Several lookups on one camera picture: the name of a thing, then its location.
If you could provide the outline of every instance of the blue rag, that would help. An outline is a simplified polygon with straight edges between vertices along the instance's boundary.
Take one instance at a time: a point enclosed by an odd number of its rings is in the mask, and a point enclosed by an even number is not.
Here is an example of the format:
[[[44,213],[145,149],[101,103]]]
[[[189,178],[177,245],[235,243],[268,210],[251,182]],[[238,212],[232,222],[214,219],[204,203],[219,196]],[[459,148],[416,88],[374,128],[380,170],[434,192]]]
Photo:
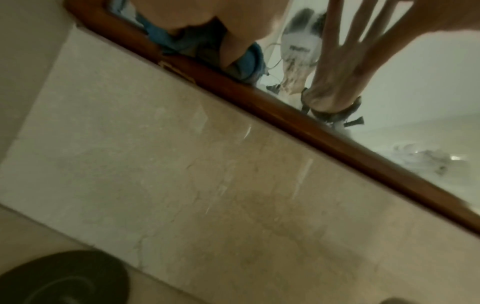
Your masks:
[[[247,84],[255,84],[265,74],[262,49],[252,44],[247,52],[225,70],[220,70],[219,49],[227,33],[225,26],[217,19],[198,26],[184,29],[180,38],[172,37],[166,30],[151,24],[137,14],[136,20],[143,25],[148,38],[162,46],[164,54],[183,54],[200,59],[228,76]]]

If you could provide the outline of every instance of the wooden trim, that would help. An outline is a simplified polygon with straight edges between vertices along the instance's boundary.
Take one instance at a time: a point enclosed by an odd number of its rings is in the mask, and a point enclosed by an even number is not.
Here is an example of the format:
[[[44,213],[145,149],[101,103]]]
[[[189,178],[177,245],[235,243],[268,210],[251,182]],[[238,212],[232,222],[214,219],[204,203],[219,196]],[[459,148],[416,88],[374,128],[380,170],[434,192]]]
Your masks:
[[[480,217],[456,196],[383,159],[356,142],[334,134],[275,97],[184,56],[163,56],[145,33],[106,9],[108,0],[65,0],[65,8],[87,29],[160,64],[199,87],[378,181],[451,222],[480,236]]]

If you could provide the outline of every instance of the marble tile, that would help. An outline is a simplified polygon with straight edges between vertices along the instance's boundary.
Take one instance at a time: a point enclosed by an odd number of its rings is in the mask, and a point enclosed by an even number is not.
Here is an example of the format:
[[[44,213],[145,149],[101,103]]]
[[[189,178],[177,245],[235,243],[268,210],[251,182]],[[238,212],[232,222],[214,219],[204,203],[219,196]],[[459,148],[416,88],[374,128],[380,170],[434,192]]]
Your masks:
[[[473,236],[79,30],[0,201],[214,304],[480,296]]]
[[[88,250],[87,246],[3,207],[0,207],[0,244],[0,274],[49,254]],[[131,288],[127,304],[204,303],[132,267],[127,270]]]

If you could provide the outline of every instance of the wooden frame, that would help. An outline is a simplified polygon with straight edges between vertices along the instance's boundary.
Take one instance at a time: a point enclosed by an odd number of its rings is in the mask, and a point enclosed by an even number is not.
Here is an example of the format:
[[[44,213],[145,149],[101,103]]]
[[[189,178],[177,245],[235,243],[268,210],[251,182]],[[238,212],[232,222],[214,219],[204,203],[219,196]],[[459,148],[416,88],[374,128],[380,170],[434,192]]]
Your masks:
[[[251,86],[237,83],[183,56],[163,56],[145,33],[111,14],[109,0],[65,0],[65,8],[87,29],[159,64],[199,87],[372,178],[414,203],[480,236],[480,217],[463,201],[356,142],[334,134],[296,109]]]

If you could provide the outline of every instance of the dark round object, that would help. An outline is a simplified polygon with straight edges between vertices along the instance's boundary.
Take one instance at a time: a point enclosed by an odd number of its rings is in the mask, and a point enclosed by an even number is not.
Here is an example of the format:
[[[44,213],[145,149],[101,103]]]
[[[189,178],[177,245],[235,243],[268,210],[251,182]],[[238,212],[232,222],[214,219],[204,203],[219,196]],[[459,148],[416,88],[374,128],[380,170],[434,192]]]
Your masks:
[[[129,275],[100,251],[68,251],[22,264],[0,275],[0,303],[126,304]]]

